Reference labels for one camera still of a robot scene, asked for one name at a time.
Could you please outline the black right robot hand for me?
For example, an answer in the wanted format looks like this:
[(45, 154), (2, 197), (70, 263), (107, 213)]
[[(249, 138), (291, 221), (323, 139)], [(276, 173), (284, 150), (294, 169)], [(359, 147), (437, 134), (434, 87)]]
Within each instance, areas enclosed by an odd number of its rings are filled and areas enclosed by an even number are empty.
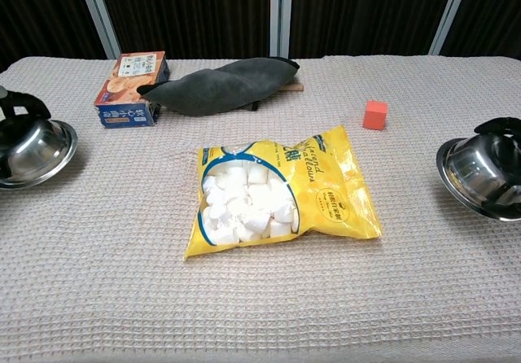
[(475, 128), (483, 169), (479, 205), (503, 221), (520, 220), (520, 119), (498, 117)]

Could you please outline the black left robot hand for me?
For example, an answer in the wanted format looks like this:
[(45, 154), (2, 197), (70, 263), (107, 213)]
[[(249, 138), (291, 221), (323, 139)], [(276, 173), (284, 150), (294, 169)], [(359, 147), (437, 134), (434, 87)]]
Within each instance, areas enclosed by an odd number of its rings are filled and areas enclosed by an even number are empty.
[(51, 118), (43, 101), (32, 94), (1, 87), (1, 179), (12, 175), (10, 155), (20, 149)]

